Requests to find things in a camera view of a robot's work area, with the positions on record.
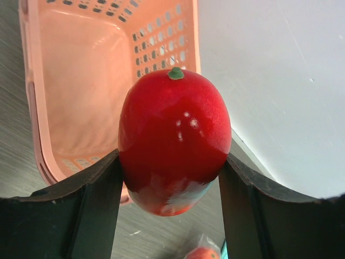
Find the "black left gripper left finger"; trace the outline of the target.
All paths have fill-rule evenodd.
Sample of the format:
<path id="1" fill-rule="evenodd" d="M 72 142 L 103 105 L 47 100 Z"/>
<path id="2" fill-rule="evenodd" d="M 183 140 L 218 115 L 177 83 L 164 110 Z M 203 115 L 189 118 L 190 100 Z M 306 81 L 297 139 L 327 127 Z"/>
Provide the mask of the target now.
<path id="1" fill-rule="evenodd" d="M 122 183 L 114 150 L 28 197 L 1 198 L 1 258 L 110 258 Z"/>

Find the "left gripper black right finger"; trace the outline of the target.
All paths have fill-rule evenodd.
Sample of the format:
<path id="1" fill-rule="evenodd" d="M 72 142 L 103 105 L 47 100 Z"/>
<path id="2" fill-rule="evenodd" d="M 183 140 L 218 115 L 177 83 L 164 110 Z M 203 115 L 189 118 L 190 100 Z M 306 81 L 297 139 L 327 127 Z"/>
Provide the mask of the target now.
<path id="1" fill-rule="evenodd" d="M 317 199 L 234 155 L 219 175 L 229 258 L 344 258 L 344 196 Z"/>

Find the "clear zip top bag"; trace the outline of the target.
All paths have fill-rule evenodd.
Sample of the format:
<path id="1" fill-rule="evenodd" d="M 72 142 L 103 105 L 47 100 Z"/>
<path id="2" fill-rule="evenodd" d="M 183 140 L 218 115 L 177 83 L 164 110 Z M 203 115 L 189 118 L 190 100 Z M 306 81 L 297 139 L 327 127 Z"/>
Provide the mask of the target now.
<path id="1" fill-rule="evenodd" d="M 204 233 L 198 234 L 196 237 L 193 237 L 190 241 L 188 241 L 185 245 L 185 251 L 182 252 L 183 259 L 184 257 L 193 249 L 197 247 L 209 247 L 214 249 L 215 251 L 219 252 L 220 259 L 228 258 L 226 242 L 223 243 L 222 247 L 220 248 L 218 245 L 214 243 L 214 241 L 209 238 Z"/>

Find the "red yellow fake mango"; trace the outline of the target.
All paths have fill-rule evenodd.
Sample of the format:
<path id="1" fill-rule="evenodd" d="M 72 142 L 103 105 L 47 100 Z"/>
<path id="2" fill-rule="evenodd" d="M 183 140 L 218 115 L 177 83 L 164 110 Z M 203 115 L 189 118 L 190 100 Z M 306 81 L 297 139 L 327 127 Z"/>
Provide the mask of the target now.
<path id="1" fill-rule="evenodd" d="M 129 90 L 118 132 L 131 199 L 158 216 L 193 207 L 231 147 L 226 104 L 205 77 L 179 67 L 151 72 Z"/>

